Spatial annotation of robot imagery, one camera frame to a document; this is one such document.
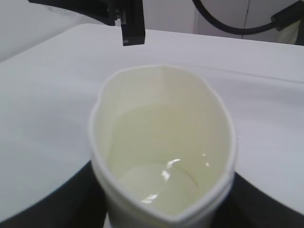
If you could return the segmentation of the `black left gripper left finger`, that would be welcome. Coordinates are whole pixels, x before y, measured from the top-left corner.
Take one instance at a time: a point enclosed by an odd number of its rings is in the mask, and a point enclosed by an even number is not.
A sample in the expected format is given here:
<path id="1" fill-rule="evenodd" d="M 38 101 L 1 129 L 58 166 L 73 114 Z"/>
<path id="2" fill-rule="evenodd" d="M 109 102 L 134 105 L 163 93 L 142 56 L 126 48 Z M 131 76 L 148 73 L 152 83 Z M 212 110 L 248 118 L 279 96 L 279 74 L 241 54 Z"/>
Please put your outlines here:
<path id="1" fill-rule="evenodd" d="M 2 228 L 102 228 L 105 194 L 88 162 L 44 199 L 1 222 Z"/>

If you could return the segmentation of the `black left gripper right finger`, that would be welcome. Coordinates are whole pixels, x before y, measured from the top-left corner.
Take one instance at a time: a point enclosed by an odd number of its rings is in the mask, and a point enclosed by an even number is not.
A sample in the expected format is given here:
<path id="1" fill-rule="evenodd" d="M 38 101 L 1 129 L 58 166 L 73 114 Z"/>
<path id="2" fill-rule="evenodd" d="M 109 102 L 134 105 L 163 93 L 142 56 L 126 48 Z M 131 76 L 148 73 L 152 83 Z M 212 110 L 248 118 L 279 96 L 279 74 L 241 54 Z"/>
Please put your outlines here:
<path id="1" fill-rule="evenodd" d="M 215 228 L 302 228 L 304 216 L 266 195 L 238 173 L 213 219 Z"/>

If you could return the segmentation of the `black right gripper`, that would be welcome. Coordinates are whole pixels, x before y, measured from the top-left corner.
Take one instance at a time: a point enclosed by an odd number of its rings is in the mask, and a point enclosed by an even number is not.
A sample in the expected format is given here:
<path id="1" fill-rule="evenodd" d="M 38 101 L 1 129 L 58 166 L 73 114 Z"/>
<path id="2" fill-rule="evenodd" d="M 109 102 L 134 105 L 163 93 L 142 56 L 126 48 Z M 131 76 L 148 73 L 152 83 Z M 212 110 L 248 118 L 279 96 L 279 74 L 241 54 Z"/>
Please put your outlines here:
<path id="1" fill-rule="evenodd" d="M 121 22 L 124 46 L 145 43 L 142 0 L 29 0 L 30 3 L 76 12 L 108 26 Z"/>

